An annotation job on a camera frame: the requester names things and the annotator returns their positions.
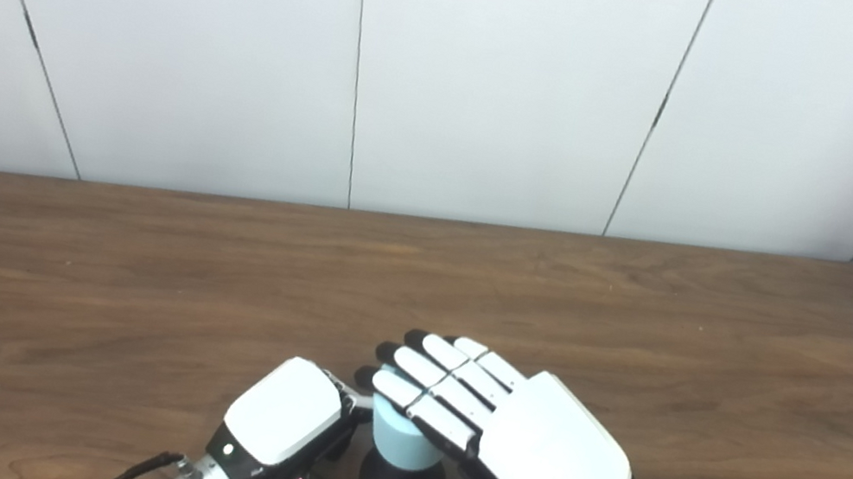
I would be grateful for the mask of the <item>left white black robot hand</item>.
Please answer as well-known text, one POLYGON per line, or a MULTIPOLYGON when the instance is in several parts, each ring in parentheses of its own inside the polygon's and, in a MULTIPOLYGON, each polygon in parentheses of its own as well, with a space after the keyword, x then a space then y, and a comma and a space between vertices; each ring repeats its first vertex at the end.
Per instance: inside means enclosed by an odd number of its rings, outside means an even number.
POLYGON ((192 479, 323 479, 313 469, 343 456, 371 423, 372 404, 313 361, 290 357, 228 406, 192 479))

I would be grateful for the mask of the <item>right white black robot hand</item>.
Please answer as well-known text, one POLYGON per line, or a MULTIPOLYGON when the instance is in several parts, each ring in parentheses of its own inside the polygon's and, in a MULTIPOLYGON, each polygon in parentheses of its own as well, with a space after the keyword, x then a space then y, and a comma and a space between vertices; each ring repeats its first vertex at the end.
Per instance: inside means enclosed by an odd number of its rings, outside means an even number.
POLYGON ((625 451, 555 375, 523 375, 468 336, 413 329, 354 373, 463 479, 633 479, 625 451))

